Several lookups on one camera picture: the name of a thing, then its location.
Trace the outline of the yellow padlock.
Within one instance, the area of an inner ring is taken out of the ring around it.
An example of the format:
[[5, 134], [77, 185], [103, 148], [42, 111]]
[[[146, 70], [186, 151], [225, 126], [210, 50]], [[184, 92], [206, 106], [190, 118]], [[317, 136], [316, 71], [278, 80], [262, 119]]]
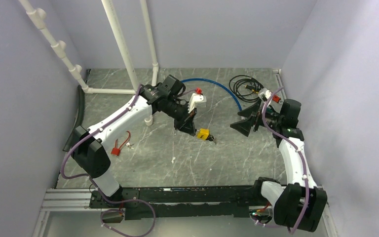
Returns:
[[196, 132], [196, 137], [203, 141], [210, 141], [210, 142], [213, 142], [214, 144], [217, 143], [216, 138], [210, 133], [209, 129], [200, 128]]

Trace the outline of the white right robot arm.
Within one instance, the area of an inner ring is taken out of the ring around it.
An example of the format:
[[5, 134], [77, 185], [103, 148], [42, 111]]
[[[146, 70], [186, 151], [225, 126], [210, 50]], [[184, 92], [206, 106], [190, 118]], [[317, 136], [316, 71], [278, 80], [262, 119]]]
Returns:
[[268, 203], [273, 208], [277, 225], [290, 231], [316, 231], [327, 203], [327, 193], [315, 183], [305, 157], [304, 135], [297, 127], [301, 103], [286, 99], [280, 111], [269, 113], [265, 103], [258, 100], [237, 114], [243, 120], [230, 125], [244, 136], [260, 126], [273, 135], [285, 165], [287, 183], [260, 177], [252, 186], [252, 198], [258, 205]]

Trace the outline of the red cable padlock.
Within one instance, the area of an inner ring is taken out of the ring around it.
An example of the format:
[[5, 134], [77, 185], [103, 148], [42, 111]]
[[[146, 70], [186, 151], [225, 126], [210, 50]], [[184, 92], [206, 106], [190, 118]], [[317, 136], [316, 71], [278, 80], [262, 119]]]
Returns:
[[127, 133], [127, 138], [121, 144], [119, 143], [118, 139], [115, 140], [114, 147], [111, 150], [111, 155], [118, 157], [120, 156], [122, 149], [125, 146], [129, 146], [130, 144], [129, 142], [131, 139], [131, 132], [127, 130], [126, 133]]

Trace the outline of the red handled wrench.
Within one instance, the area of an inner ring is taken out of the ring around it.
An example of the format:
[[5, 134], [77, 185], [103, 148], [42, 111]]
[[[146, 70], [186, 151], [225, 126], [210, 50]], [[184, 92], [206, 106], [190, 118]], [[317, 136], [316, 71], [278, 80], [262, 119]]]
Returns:
[[270, 104], [272, 106], [282, 106], [283, 102], [284, 102], [284, 100], [281, 97], [279, 97], [278, 95], [274, 95], [272, 97], [272, 99], [271, 99], [271, 103]]

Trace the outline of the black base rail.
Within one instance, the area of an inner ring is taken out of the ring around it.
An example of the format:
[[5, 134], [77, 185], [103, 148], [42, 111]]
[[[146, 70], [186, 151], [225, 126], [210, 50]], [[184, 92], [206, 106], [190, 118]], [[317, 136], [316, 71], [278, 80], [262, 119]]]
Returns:
[[267, 206], [253, 185], [203, 187], [123, 188], [124, 204], [106, 202], [98, 191], [91, 193], [89, 207], [124, 211], [126, 220], [167, 217], [232, 216], [248, 218]]

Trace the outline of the green handled screwdriver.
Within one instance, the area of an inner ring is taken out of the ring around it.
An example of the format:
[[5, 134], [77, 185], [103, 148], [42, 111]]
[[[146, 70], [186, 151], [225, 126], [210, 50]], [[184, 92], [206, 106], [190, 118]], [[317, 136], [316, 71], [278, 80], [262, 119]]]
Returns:
[[268, 117], [275, 117], [277, 116], [277, 113], [273, 110], [266, 110], [265, 111], [265, 117], [268, 118]]

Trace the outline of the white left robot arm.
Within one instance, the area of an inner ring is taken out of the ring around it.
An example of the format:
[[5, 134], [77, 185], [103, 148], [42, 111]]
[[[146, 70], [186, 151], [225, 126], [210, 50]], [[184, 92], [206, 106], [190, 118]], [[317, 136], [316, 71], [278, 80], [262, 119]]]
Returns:
[[136, 94], [123, 107], [101, 122], [74, 130], [74, 145], [67, 156], [72, 157], [85, 171], [86, 176], [103, 193], [103, 202], [109, 207], [118, 206], [123, 199], [123, 189], [110, 171], [111, 160], [106, 149], [134, 124], [142, 122], [156, 112], [163, 112], [174, 120], [174, 128], [196, 135], [193, 118], [196, 106], [205, 103], [200, 92], [192, 93], [183, 100], [185, 85], [172, 75], [153, 86], [139, 85]]

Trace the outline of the aluminium extrusion frame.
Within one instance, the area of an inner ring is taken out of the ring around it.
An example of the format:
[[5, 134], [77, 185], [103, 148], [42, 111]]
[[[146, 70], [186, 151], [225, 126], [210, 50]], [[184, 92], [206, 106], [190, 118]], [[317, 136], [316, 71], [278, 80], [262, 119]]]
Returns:
[[[88, 189], [48, 189], [44, 195], [33, 237], [43, 237], [51, 212], [103, 212], [113, 207], [91, 208], [91, 192]], [[328, 237], [339, 237], [329, 203], [326, 204], [322, 220]]]

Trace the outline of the yellow black screwdriver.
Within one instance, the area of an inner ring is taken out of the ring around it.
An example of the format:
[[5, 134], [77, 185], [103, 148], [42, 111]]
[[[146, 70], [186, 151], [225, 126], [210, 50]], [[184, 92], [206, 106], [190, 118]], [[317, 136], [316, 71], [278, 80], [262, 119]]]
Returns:
[[259, 86], [258, 85], [246, 85], [245, 88], [252, 91], [252, 93], [255, 93], [255, 94], [259, 94], [259, 92], [262, 89], [264, 89], [264, 87], [261, 85], [259, 85]]

